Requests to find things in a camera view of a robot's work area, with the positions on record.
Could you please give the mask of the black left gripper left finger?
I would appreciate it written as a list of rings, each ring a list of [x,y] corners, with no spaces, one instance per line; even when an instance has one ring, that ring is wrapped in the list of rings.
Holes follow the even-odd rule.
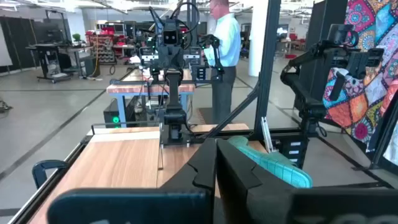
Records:
[[[214,190],[217,145],[214,138],[206,139],[193,156],[161,185],[161,188],[200,188]]]

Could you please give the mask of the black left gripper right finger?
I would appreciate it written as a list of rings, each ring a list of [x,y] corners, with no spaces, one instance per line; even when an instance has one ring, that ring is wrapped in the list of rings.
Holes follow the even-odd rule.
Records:
[[[271,174],[226,140],[217,141],[217,181],[226,221],[287,224],[294,187]]]

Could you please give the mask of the green rubber slide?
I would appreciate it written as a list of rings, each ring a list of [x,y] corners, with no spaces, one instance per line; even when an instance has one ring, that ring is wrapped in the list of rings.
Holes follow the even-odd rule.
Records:
[[[228,142],[248,156],[257,165],[296,188],[312,188],[312,178],[279,152],[260,152],[248,144],[243,136],[233,136]]]

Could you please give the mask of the wood-topped workbench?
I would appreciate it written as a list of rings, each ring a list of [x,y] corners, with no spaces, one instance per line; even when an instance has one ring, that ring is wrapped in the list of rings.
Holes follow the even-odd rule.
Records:
[[[165,85],[164,89],[163,84],[151,84],[149,87],[149,93],[148,93],[148,87],[147,87],[147,79],[149,79],[149,76],[144,76],[142,71],[139,68],[136,68],[134,70],[129,69],[127,72],[127,76],[122,78],[122,82],[139,82],[138,84],[133,84],[133,85],[128,85],[128,84],[122,84],[122,85],[115,85],[115,84],[110,84],[106,88],[106,92],[111,95],[112,97],[115,97],[118,103],[118,110],[119,110],[119,121],[121,123],[127,122],[127,115],[126,115],[126,104],[125,104],[125,99],[127,97],[134,97],[138,96],[144,97],[144,100],[146,99],[145,97],[151,96],[156,97],[156,96],[162,96],[166,95],[167,92],[169,91],[169,86]],[[187,104],[187,99],[188,95],[193,95],[195,91],[195,85],[194,84],[184,84],[182,83],[178,87],[178,93],[182,97],[182,107],[185,111],[188,110],[188,104]]]

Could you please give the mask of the person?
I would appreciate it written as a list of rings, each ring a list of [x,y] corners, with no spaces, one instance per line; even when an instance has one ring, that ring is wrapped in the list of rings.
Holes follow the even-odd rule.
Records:
[[[218,52],[224,69],[223,81],[211,84],[212,119],[213,123],[219,124],[231,112],[232,91],[241,48],[241,29],[234,13],[229,11],[229,0],[210,0],[210,14],[216,20],[213,35],[220,40]]]

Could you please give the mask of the black box white labels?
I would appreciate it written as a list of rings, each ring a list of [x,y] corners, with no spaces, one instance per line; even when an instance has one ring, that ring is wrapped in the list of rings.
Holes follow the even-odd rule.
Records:
[[[303,168],[305,155],[307,152],[308,140],[284,140],[282,142],[282,149],[280,153],[294,162],[300,169]]]

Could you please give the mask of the red parts bin rack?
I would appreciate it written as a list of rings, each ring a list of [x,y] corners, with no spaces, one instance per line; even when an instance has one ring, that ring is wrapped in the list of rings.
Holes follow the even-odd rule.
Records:
[[[113,34],[97,34],[95,31],[89,30],[85,37],[88,45],[93,48],[93,53],[99,64],[116,64]]]

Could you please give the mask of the black computer tower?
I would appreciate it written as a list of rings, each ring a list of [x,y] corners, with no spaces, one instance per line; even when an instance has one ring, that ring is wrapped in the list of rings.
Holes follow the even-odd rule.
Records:
[[[134,98],[125,99],[125,120],[126,122],[136,121],[135,113],[136,100]],[[103,111],[106,128],[120,128],[120,116],[117,99],[113,98],[110,104]]]

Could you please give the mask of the white building column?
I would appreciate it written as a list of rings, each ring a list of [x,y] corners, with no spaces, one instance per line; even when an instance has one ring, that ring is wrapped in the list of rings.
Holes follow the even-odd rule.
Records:
[[[248,74],[251,77],[258,77],[262,65],[269,0],[253,0],[252,3]]]

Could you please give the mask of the black equipment cart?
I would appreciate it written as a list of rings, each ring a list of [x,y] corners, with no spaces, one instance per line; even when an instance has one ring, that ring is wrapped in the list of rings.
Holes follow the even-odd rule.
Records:
[[[83,59],[91,55],[93,47],[72,46],[67,44],[35,44],[26,47],[32,53],[36,52],[42,69],[42,76],[37,80],[48,80],[57,83],[71,79],[77,75],[84,78]]]

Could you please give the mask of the black divider panel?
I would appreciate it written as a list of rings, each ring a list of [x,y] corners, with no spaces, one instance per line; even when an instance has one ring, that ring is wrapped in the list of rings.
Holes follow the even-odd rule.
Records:
[[[311,44],[327,39],[332,24],[344,23],[347,3],[348,0],[321,0],[313,5],[307,35]],[[327,74],[323,74],[323,61],[315,60],[308,66],[311,70],[310,94],[314,99],[321,101],[328,78]]]

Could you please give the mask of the colourful patchwork quilt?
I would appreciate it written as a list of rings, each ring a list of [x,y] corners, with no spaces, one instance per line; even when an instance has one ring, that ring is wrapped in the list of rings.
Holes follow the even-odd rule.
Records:
[[[383,49],[382,62],[366,69],[362,80],[350,79],[337,101],[329,94],[336,81],[331,70],[323,95],[327,118],[340,125],[363,150],[371,150],[376,126],[398,90],[398,0],[348,0],[345,24],[359,35],[357,48]]]

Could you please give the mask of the white metal bracket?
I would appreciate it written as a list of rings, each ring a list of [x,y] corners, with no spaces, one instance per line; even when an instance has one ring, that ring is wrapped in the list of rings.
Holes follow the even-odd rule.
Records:
[[[262,126],[262,133],[264,136],[264,142],[266,144],[267,150],[269,152],[273,152],[274,147],[273,147],[271,132],[269,130],[269,126],[268,126],[266,117],[261,117],[261,126]]]

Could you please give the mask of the black rig frame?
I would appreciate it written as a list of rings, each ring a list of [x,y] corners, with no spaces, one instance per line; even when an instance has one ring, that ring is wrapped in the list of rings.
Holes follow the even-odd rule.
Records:
[[[279,20],[281,0],[269,0],[267,10],[267,23],[264,36],[264,47],[262,53],[262,65],[259,72],[256,86],[247,98],[238,105],[220,124],[205,134],[206,138],[217,138],[221,136],[221,130],[229,124],[238,114],[240,114],[254,100],[257,101],[254,128],[245,130],[245,133],[254,140],[260,140],[263,137],[261,117],[266,117],[269,101],[269,92],[272,78],[273,58],[276,43],[276,30]]]

